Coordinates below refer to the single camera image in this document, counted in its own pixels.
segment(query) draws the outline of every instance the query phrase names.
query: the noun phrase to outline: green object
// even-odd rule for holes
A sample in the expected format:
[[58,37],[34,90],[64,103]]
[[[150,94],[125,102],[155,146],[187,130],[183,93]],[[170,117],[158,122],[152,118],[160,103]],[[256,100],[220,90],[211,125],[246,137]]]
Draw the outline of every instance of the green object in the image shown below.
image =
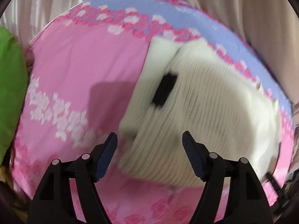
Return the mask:
[[0,164],[19,122],[27,82],[22,49],[12,34],[0,27]]

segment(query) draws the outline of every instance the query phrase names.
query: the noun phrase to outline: pink fabric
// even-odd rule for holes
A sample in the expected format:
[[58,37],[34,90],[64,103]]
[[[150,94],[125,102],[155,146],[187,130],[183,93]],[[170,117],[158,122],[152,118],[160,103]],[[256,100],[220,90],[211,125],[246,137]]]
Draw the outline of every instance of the pink fabric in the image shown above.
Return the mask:
[[[96,9],[83,4],[74,8],[76,14],[81,12],[80,18],[84,17],[83,8],[92,10],[90,16],[94,16]],[[105,9],[99,8],[99,14]],[[123,11],[108,13],[105,10],[107,17],[102,16],[96,22],[89,22],[88,16],[87,20],[70,19],[69,13],[60,16],[30,48],[35,64],[14,144],[13,177],[31,198],[53,159],[74,160],[104,142],[111,131],[117,132],[153,35],[163,34],[175,40],[200,36],[188,29],[173,30],[167,23],[162,27],[161,18],[147,24],[142,22],[147,19],[146,15],[134,11],[128,19]],[[131,26],[136,22],[134,16],[139,16],[140,30]],[[150,33],[146,36],[143,30],[148,28]],[[258,81],[244,62],[234,62],[224,48],[214,49],[246,78]],[[274,176],[283,185],[290,165],[294,131],[291,119],[283,110],[281,115],[281,156]],[[96,184],[112,223],[188,223],[202,188],[178,189],[122,174],[116,167],[122,146],[120,139],[106,176]],[[71,189],[77,217],[84,220],[73,181]],[[273,204],[276,196],[272,187],[265,184],[264,189],[269,203]],[[216,220],[224,215],[227,197],[226,186]]]

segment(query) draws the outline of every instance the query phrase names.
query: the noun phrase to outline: folded sweater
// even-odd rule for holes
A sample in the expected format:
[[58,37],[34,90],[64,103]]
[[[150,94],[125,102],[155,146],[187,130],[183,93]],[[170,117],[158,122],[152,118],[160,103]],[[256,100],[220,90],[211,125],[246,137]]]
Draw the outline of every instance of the folded sweater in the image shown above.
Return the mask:
[[[260,180],[273,171],[281,132],[277,100],[226,65],[204,39],[185,45],[153,42],[120,124],[128,149],[119,167],[140,179],[203,185],[182,146],[182,133],[188,130],[222,158],[246,157]],[[156,107],[151,101],[167,73],[177,75],[177,81],[165,104]]]

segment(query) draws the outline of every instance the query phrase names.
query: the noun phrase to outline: silver rivet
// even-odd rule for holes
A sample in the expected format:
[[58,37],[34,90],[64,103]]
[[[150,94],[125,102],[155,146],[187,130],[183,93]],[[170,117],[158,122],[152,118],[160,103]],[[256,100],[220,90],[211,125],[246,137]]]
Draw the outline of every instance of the silver rivet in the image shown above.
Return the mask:
[[246,158],[242,157],[242,158],[241,158],[241,163],[246,164],[246,163],[248,163],[248,160],[247,160]]
[[82,155],[82,159],[87,160],[88,158],[90,158],[90,155],[88,153]]
[[53,165],[57,165],[59,163],[59,159],[54,159],[53,161],[52,161],[52,164]]
[[210,158],[213,158],[213,159],[216,159],[218,157],[217,153],[215,153],[215,152],[211,152],[209,156],[210,156]]

